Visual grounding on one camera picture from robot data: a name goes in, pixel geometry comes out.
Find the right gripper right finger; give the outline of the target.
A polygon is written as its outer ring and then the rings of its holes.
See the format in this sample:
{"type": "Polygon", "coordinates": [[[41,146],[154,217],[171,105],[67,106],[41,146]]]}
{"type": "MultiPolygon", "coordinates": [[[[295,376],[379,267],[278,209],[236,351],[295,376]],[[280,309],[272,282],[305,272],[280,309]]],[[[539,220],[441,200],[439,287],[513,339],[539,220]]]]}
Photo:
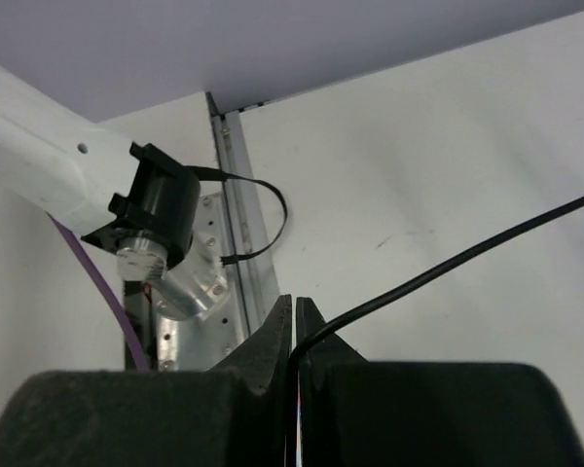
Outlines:
{"type": "Polygon", "coordinates": [[[328,455],[320,441],[329,441],[333,420],[329,390],[323,391],[327,370],[334,365],[362,363],[362,357],[337,334],[314,345],[301,359],[299,370],[297,460],[301,466],[325,466],[328,455]]]}

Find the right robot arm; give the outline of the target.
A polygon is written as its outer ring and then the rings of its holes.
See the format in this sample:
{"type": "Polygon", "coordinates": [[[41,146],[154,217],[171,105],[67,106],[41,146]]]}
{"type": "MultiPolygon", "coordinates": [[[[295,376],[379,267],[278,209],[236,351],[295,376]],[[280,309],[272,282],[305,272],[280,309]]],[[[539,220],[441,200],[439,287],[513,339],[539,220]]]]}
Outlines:
{"type": "MultiPolygon", "coordinates": [[[[0,185],[50,214],[76,252],[153,246],[137,279],[188,257],[203,181],[182,164],[71,112],[0,66],[0,185]]],[[[213,369],[158,373],[133,330],[132,372],[31,377],[0,417],[0,466],[292,466],[291,300],[213,369]]]]}

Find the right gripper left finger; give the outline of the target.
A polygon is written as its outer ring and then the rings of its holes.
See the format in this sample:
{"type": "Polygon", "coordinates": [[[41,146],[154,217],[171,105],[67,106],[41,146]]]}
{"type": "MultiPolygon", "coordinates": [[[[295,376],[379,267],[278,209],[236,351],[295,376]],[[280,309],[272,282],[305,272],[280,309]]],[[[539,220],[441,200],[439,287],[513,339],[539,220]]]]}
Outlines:
{"type": "Polygon", "coordinates": [[[281,295],[262,326],[209,373],[229,374],[255,395],[285,386],[292,337],[292,297],[281,295]]]}

